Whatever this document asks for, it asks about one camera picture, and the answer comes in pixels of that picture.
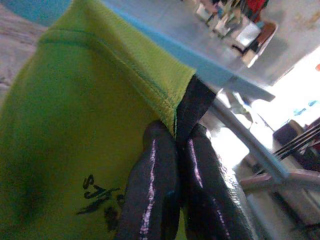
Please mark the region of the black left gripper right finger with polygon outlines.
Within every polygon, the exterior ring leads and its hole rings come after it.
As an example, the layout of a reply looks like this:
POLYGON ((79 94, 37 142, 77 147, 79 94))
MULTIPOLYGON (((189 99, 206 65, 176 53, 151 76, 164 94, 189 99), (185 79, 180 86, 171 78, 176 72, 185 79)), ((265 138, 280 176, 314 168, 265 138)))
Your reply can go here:
POLYGON ((203 125, 195 125, 182 152, 185 235, 189 240, 251 240, 246 197, 208 134, 203 125))

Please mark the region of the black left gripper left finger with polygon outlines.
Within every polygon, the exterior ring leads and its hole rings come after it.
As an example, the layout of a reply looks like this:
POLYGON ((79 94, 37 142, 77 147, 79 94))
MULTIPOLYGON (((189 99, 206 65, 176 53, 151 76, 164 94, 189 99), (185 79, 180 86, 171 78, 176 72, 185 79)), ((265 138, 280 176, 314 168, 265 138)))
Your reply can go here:
POLYGON ((180 219, 176 142, 161 121, 143 134, 143 152, 130 171, 118 222, 118 240, 174 240, 180 219))

